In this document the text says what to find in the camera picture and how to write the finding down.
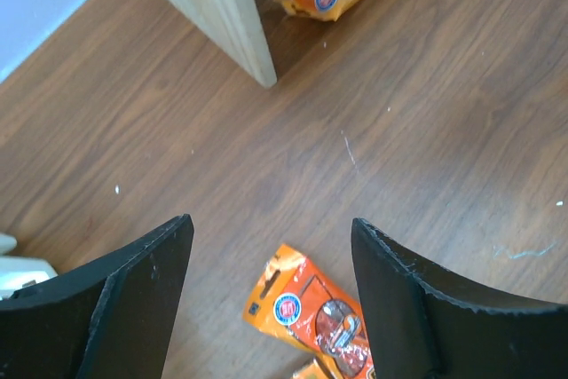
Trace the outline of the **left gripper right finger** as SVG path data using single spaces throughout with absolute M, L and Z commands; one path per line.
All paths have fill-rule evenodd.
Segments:
M 380 378 L 565 378 L 567 307 L 490 288 L 365 219 L 351 254 Z

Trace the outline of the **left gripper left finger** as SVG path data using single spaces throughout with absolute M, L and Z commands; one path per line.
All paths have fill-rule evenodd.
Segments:
M 3 378 L 160 378 L 194 227 L 173 217 L 1 303 Z

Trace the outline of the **white plastic basket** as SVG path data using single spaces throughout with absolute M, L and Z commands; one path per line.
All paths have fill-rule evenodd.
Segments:
M 17 247 L 17 240 L 1 233 L 1 299 L 8 299 L 24 287 L 35 285 L 56 277 L 54 268 L 44 259 L 14 257 L 8 253 Z

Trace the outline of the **orange razor pack middle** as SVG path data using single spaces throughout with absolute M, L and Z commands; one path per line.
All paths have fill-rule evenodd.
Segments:
M 360 303 L 287 244 L 266 263 L 242 318 L 314 354 L 333 378 L 376 377 Z

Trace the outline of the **orange razor pack left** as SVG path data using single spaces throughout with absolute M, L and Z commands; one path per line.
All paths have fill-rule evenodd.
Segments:
M 327 370 L 323 367 L 317 358 L 313 358 L 310 362 L 306 363 L 297 369 L 292 375 L 291 379 L 329 379 L 330 376 Z

